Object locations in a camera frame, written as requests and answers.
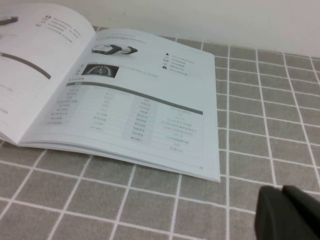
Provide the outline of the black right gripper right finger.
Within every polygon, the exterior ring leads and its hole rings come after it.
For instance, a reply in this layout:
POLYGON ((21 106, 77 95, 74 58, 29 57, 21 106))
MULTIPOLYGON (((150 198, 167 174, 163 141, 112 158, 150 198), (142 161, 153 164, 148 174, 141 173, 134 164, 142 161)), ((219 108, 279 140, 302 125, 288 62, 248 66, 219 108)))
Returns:
POLYGON ((293 185, 284 185, 282 192, 294 205, 300 217, 320 239, 320 202, 293 185))

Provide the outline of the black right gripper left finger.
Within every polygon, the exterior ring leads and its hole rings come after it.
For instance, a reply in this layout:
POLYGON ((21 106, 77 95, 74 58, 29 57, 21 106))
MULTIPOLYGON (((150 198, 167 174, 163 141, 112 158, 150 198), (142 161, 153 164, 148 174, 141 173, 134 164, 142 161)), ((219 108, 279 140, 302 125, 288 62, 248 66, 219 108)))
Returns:
POLYGON ((294 207, 282 191, 272 186, 260 188, 254 220, 258 240, 293 240, 295 217, 294 207))

